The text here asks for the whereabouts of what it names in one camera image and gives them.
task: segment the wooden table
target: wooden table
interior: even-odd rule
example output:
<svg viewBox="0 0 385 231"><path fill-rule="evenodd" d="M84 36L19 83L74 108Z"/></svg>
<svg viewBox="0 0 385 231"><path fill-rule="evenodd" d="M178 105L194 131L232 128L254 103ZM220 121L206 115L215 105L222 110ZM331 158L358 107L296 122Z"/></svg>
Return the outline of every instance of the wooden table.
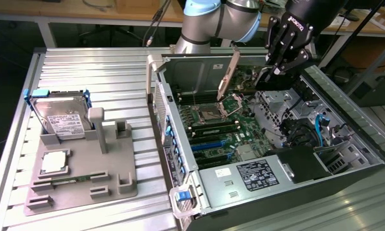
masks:
<svg viewBox="0 0 385 231"><path fill-rule="evenodd" d="M95 5L111 5L115 0L90 0ZM366 15L355 13L364 19ZM160 26L183 26L183 9L176 0L172 1L168 11L164 15ZM263 13L259 31L267 31L270 14ZM62 0L62 3L43 2L42 0L0 0L0 20L30 21L39 24L42 36L47 47L56 47L50 23L75 23L75 24L100 24L100 25L127 25L148 26L151 24L151 14L119 14L115 8L106 12L88 7L82 0ZM360 25L360 22L352 22L348 27L339 31L340 38L334 45L322 64L327 64L346 43L352 32ZM328 27L323 34L335 34L338 26ZM385 31L371 22L364 27L360 36L385 37Z"/></svg>

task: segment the aluminum work table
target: aluminum work table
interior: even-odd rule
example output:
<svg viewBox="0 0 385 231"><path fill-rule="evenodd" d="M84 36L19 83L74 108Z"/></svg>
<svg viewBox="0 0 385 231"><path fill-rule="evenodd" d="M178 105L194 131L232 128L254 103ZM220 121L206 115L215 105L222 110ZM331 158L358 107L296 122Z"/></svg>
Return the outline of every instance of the aluminum work table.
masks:
<svg viewBox="0 0 385 231"><path fill-rule="evenodd" d="M106 123L119 118L131 123L139 195L24 216L40 122L20 95L0 162L0 231L178 230L146 100L147 55L170 52L170 48L87 48L48 49L34 55L23 88L87 88L94 106L106 109ZM214 53L222 52L231 49L215 48ZM336 195L228 230L385 230L385 169Z"/></svg>

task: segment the robotic arm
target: robotic arm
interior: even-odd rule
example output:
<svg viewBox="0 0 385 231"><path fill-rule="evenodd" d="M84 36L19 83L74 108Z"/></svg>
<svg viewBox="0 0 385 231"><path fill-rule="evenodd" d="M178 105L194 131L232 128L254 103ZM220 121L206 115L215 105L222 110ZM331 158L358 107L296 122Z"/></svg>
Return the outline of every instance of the robotic arm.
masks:
<svg viewBox="0 0 385 231"><path fill-rule="evenodd" d="M330 26L348 0L288 0L282 19L270 18L267 68L256 81L259 90L286 90L299 70L311 65L306 46ZM187 0L176 53L210 53L211 37L247 42L262 20L260 0Z"/></svg>
<svg viewBox="0 0 385 231"><path fill-rule="evenodd" d="M298 71L311 63L306 46L330 26L347 0L288 0L286 13L270 18L267 30L267 68L256 88L284 90L298 77Z"/></svg>

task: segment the hard drive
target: hard drive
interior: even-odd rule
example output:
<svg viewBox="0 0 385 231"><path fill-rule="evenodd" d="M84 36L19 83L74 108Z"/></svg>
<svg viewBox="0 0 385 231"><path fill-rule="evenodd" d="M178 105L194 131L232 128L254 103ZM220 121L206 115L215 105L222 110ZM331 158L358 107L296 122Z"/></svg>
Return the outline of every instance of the hard drive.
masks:
<svg viewBox="0 0 385 231"><path fill-rule="evenodd" d="M31 96L26 96L26 99L40 119L46 133L56 134L59 139L83 138L84 131L94 129L88 120L91 107L88 91L50 92L39 89Z"/></svg>

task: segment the warning label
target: warning label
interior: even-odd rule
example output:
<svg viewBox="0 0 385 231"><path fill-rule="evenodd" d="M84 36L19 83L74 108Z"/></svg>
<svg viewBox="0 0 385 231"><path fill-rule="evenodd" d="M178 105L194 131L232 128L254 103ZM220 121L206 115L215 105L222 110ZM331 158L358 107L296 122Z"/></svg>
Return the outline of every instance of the warning label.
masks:
<svg viewBox="0 0 385 231"><path fill-rule="evenodd" d="M58 136L84 134L84 128L79 114L60 116L51 115L48 116L48 119Z"/></svg>
<svg viewBox="0 0 385 231"><path fill-rule="evenodd" d="M266 160L238 165L238 169L250 191L256 191L280 184Z"/></svg>

